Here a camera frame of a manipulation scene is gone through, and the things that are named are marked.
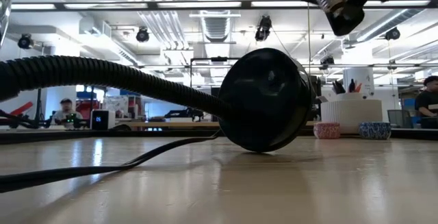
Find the patterned bowl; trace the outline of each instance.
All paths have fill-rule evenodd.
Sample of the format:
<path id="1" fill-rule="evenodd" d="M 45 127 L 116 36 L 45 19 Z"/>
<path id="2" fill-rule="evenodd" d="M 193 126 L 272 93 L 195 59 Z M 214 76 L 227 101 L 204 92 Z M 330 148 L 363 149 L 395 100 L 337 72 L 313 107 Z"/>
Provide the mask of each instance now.
<path id="1" fill-rule="evenodd" d="M 313 126 L 313 133 L 319 139 L 337 139 L 341 136 L 339 123 L 316 123 Z"/>
<path id="2" fill-rule="evenodd" d="M 359 125 L 359 135 L 363 139 L 387 140 L 391 136 L 391 123 L 364 122 Z"/>

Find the person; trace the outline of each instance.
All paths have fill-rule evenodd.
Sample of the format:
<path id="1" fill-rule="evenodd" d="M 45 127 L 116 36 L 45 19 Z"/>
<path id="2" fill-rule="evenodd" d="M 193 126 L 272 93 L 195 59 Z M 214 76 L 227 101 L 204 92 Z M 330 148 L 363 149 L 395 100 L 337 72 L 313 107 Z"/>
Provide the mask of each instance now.
<path id="1" fill-rule="evenodd" d="M 61 110 L 57 111 L 53 115 L 52 121 L 58 125 L 61 125 L 63 120 L 65 120 L 69 114 L 76 114 L 77 119 L 82 119 L 81 113 L 73 110 L 73 102 L 70 99 L 65 98 L 61 100 Z"/>
<path id="2" fill-rule="evenodd" d="M 438 110 L 430 108 L 438 104 L 438 76 L 427 77 L 423 85 L 426 88 L 415 99 L 415 109 L 420 112 L 422 128 L 438 129 Z"/>

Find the table surface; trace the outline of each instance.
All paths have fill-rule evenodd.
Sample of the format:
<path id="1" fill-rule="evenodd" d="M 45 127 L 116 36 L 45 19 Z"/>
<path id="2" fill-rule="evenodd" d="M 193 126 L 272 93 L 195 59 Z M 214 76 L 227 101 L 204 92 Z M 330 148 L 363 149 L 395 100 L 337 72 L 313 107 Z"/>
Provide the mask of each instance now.
<path id="1" fill-rule="evenodd" d="M 2 145 L 0 174 L 126 162 L 176 138 Z M 269 154 L 219 138 L 130 171 L 0 195 L 0 223 L 438 223 L 438 143 L 297 138 Z"/>
<path id="2" fill-rule="evenodd" d="M 315 121 L 307 121 L 306 125 L 313 125 Z M 117 125 L 130 127 L 219 127 L 219 122 L 119 122 Z"/>

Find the spotlight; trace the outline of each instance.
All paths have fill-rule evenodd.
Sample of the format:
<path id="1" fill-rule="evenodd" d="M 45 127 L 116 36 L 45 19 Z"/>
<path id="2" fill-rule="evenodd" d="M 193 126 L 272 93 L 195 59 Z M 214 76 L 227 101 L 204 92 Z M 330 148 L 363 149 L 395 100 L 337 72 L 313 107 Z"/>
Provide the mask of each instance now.
<path id="1" fill-rule="evenodd" d="M 137 33 L 137 41 L 138 42 L 147 42 L 149 41 L 149 33 L 148 33 L 148 28 L 146 27 L 141 27 Z"/>
<path id="2" fill-rule="evenodd" d="M 259 26 L 257 28 L 257 32 L 255 32 L 255 40 L 257 42 L 263 42 L 265 41 L 269 34 L 270 34 L 270 29 L 272 28 L 272 21 L 271 18 L 269 17 L 269 15 L 263 15 Z"/>
<path id="3" fill-rule="evenodd" d="M 333 58 L 333 56 L 329 55 L 325 58 L 322 58 L 321 61 L 321 67 L 319 68 L 321 71 L 327 70 L 330 64 L 334 64 L 335 63 L 335 59 Z"/>
<path id="4" fill-rule="evenodd" d="M 20 40 L 18 40 L 18 47 L 20 49 L 31 49 L 35 46 L 35 42 L 32 40 L 31 34 L 22 34 Z"/>
<path id="5" fill-rule="evenodd" d="M 400 31 L 397 29 L 397 27 L 389 30 L 387 33 L 385 33 L 385 39 L 386 40 L 397 40 L 400 38 Z"/>
<path id="6" fill-rule="evenodd" d="M 390 64 L 395 64 L 396 60 L 389 60 Z M 396 70 L 397 67 L 396 66 L 388 66 L 388 70 Z"/>

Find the red object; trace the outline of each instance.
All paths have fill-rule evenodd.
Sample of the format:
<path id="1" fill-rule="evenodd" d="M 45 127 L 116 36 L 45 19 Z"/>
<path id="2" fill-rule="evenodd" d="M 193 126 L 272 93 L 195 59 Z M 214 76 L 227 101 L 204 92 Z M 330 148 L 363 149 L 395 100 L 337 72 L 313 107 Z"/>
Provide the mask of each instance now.
<path id="1" fill-rule="evenodd" d="M 361 92 L 361 88 L 362 88 L 362 83 L 360 83 L 359 86 L 356 87 L 355 92 L 356 92 L 356 93 Z"/>
<path id="2" fill-rule="evenodd" d="M 11 115 L 15 115 L 15 116 L 17 116 L 17 115 L 19 115 L 19 114 L 24 113 L 26 110 L 32 108 L 33 105 L 34 105 L 34 104 L 30 101 L 30 102 L 26 103 L 25 105 L 22 105 L 21 107 L 15 109 L 15 110 L 12 111 L 10 114 L 11 114 Z"/>
<path id="3" fill-rule="evenodd" d="M 316 123 L 313 126 L 313 133 L 319 139 L 337 139 L 341 136 L 339 123 Z"/>
<path id="4" fill-rule="evenodd" d="M 90 108 L 91 108 L 90 100 L 76 101 L 76 111 L 81 113 L 83 119 L 90 118 Z M 101 108 L 101 104 L 97 100 L 94 100 L 93 109 L 100 109 L 100 108 Z"/>

